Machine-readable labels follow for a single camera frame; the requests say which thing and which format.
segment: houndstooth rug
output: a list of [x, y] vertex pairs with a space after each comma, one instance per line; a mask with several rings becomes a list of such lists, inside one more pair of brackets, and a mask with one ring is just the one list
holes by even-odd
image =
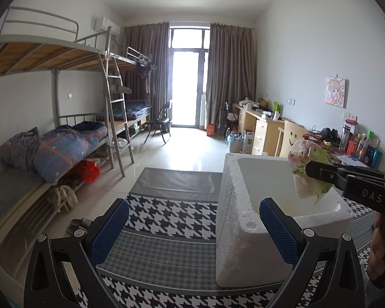
[[[105, 263], [97, 267], [123, 306], [254, 308], [265, 307], [274, 297], [279, 285], [267, 290], [223, 289], [216, 285], [216, 203], [135, 194], [128, 195], [127, 200], [129, 221]], [[346, 202], [354, 212], [352, 223], [362, 221], [362, 230], [367, 230], [373, 211], [353, 201]], [[361, 241], [366, 244], [359, 247], [358, 255], [366, 263], [370, 241]], [[299, 307], [308, 306], [319, 279], [319, 275], [311, 279]], [[81, 291], [78, 300], [81, 307], [89, 307]]]

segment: hand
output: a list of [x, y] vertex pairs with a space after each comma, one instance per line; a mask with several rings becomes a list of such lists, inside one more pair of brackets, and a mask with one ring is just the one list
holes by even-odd
[[374, 222], [374, 236], [371, 242], [370, 257], [368, 259], [368, 277], [374, 281], [385, 272], [385, 262], [383, 257], [385, 255], [385, 240], [382, 237], [382, 215], [377, 213]]

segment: orange bag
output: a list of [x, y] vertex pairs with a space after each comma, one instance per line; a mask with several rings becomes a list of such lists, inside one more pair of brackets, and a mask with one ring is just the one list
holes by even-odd
[[208, 125], [207, 125], [207, 136], [208, 136], [208, 137], [214, 136], [214, 132], [215, 132], [215, 126], [214, 126], [214, 124], [208, 124]]
[[71, 175], [83, 182], [94, 182], [100, 175], [100, 168], [93, 161], [80, 161], [73, 169]]

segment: desk drawer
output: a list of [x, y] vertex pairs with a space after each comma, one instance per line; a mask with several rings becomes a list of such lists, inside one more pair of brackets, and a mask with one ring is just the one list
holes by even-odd
[[238, 122], [238, 132], [241, 132], [241, 134], [244, 135], [244, 123], [241, 121]]
[[256, 130], [254, 133], [254, 142], [257, 141], [258, 143], [264, 144], [265, 142], [265, 134], [260, 132], [259, 130]]
[[253, 144], [253, 150], [251, 151], [252, 155], [262, 155], [262, 152], [264, 151], [264, 138], [262, 140], [260, 139], [254, 139], [254, 144]]
[[244, 110], [240, 110], [240, 114], [238, 115], [238, 123], [243, 123], [244, 122]]
[[266, 121], [263, 121], [261, 119], [257, 120], [257, 126], [255, 127], [256, 131], [266, 134], [267, 128], [268, 128], [268, 123]]

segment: styrofoam box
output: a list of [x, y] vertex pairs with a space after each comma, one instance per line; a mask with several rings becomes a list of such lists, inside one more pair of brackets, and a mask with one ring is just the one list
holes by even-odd
[[301, 228], [339, 237], [353, 217], [331, 188], [319, 201], [300, 199], [286, 158], [227, 154], [216, 216], [216, 282], [221, 287], [273, 284], [285, 280], [292, 266], [281, 258], [258, 214], [271, 197]]

